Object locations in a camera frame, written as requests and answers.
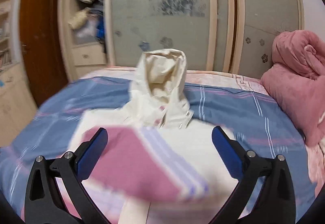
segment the hood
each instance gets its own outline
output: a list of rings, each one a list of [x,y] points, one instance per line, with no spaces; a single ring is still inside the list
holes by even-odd
[[[183,90],[187,62],[174,49],[144,52],[131,83],[131,100],[122,108],[146,127],[186,128],[193,112]]]

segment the cabinet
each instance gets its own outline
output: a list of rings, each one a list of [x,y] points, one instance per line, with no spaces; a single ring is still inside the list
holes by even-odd
[[[9,145],[36,114],[22,66],[13,63],[0,72],[0,147]]]
[[[76,0],[59,0],[61,48],[72,80],[106,62],[134,67],[143,51],[164,48],[184,51],[189,70],[260,78],[272,66],[275,36],[303,29],[304,17],[302,0],[104,0],[106,56],[100,44],[74,39],[67,21],[78,10]]]
[[[79,10],[76,0],[58,0],[58,31],[61,53],[69,81],[76,80],[107,64],[103,45],[92,40],[81,41],[69,27],[68,21]]]

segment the pink towel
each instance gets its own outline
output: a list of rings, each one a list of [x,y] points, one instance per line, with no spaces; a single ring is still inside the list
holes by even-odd
[[[263,86],[303,131],[306,145],[317,145],[325,136],[325,43],[311,31],[286,31],[273,42],[272,60]]]
[[[285,31],[274,39],[272,60],[316,80],[325,75],[325,43],[309,30]]]
[[[85,133],[90,140],[98,128]],[[176,201],[180,191],[137,137],[131,127],[105,127],[109,143],[91,177],[104,186],[148,201]]]

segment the paw print decal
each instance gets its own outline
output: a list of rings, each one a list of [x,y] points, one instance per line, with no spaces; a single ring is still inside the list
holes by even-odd
[[[269,57],[266,54],[262,55],[262,62],[266,63],[269,60]]]

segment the bed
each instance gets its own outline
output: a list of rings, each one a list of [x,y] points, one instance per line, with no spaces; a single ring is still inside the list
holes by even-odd
[[[119,108],[126,104],[134,74],[135,68],[110,67],[83,76],[46,101],[13,143],[0,149],[0,189],[22,218],[26,184],[35,157],[42,154],[51,159],[66,152],[86,109]],[[184,93],[194,111],[193,118],[227,128],[227,134],[260,156],[285,155],[299,220],[324,184],[324,166],[318,150],[306,150],[299,132],[259,80],[228,73],[188,71],[186,82]],[[58,181],[58,185],[69,211],[78,216],[63,184]],[[105,216],[118,223],[126,194],[105,188],[91,177],[83,185]],[[261,185],[262,179],[246,212],[252,209]],[[218,211],[213,199],[189,205],[152,203],[147,223],[208,223]]]

